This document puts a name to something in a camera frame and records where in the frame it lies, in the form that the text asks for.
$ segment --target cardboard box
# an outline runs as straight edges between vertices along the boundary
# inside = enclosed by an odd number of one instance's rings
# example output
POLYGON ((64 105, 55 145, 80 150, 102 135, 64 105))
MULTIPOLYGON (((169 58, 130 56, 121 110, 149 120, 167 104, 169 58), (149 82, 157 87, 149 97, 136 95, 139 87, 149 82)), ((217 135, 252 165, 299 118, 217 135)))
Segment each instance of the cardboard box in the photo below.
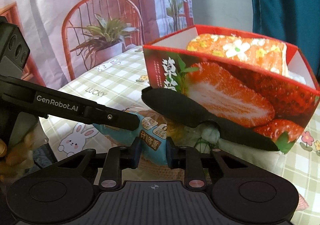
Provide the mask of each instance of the cardboard box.
POLYGON ((289 71, 304 77, 306 85, 258 66, 185 50, 189 41, 206 33, 271 39, 203 25, 172 33, 143 46, 150 85, 181 92, 218 117, 269 137, 287 153, 314 114, 320 95, 300 49, 286 43, 286 61, 289 71), (199 67, 201 74, 195 74, 199 67))

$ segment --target bunny cartoon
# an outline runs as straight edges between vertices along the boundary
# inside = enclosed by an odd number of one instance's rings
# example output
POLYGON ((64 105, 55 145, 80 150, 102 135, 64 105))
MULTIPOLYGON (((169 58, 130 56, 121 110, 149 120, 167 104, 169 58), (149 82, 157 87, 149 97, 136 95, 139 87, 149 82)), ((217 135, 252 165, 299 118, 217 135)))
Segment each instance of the bunny cartoon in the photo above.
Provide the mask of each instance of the bunny cartoon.
POLYGON ((111 60, 110 62, 106 62, 106 63, 103 63, 103 64, 101 64, 101 65, 98 65, 98 66, 96 67, 96 69, 97 69, 99 72, 101 72, 101 71, 104 71, 104 70, 106 70, 106 69, 114 66, 114 65, 121 64, 121 62, 119 62, 119 61, 117 62, 117 61, 118 61, 118 59, 113 59, 113 60, 111 60))
POLYGON ((64 138, 58 147, 60 152, 67 153, 67 157, 80 152, 87 139, 94 137, 98 134, 98 130, 94 127, 84 130, 83 123, 77 123, 73 132, 64 138))

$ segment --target crosshair mark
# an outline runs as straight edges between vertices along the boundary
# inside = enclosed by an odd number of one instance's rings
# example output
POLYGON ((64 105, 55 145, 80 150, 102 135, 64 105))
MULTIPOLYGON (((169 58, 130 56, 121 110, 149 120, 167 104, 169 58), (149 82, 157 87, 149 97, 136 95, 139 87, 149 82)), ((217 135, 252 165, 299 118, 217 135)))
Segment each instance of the crosshair mark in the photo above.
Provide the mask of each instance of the crosshair mark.
POLYGON ((150 186, 150 188, 153 189, 153 190, 157 190, 159 187, 160 186, 157 185, 157 184, 153 184, 153 185, 150 186))

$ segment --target checkered tablecloth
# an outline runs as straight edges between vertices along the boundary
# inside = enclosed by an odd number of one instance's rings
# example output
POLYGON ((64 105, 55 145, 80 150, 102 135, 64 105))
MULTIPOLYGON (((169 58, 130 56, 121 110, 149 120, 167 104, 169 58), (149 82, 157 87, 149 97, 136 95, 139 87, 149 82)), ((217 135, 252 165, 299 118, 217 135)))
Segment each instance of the checkered tablecloth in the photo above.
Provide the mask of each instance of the checkered tablecloth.
MULTIPOLYGON (((144 106, 141 90, 148 85, 143 52, 141 47, 136 47, 91 69, 60 91, 122 110, 129 106, 144 106)), ((67 154, 59 151, 58 147, 61 140, 73 132, 77 123, 50 116, 47 120, 41 119, 41 125, 56 158, 58 160, 66 158, 67 154)), ((82 133, 91 127, 84 127, 82 133)), ((111 146, 111 142, 98 133, 88 138, 82 149, 94 148, 97 153, 104 153, 111 146)), ((282 174, 296 186, 309 204, 308 209, 295 212, 292 223, 320 225, 320 108, 315 112, 306 132, 287 154, 282 174)), ((144 176, 139 170, 127 173, 123 177, 130 177, 131 180, 156 179, 144 176)))

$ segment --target strawberry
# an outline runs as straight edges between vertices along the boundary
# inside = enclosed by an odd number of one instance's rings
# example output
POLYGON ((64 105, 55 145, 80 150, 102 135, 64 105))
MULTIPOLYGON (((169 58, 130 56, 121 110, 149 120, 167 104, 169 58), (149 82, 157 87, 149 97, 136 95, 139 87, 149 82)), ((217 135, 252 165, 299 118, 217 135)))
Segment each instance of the strawberry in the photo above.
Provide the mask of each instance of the strawberry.
POLYGON ((182 92, 211 113, 247 128, 265 125, 274 118, 275 110, 268 100, 217 63, 195 63, 191 68, 199 70, 186 74, 182 92))
POLYGON ((316 96, 299 86, 256 73, 254 90, 273 105, 277 118, 298 116, 312 111, 316 96))
POLYGON ((239 79, 246 87, 254 90, 255 85, 254 79, 252 78, 252 76, 255 75, 254 71, 246 68, 239 68, 236 65, 228 63, 217 62, 217 64, 239 79))
POLYGON ((272 139, 276 142, 284 132, 288 133, 288 142, 297 140, 304 128, 290 120, 272 120, 267 125, 253 129, 255 132, 272 139))

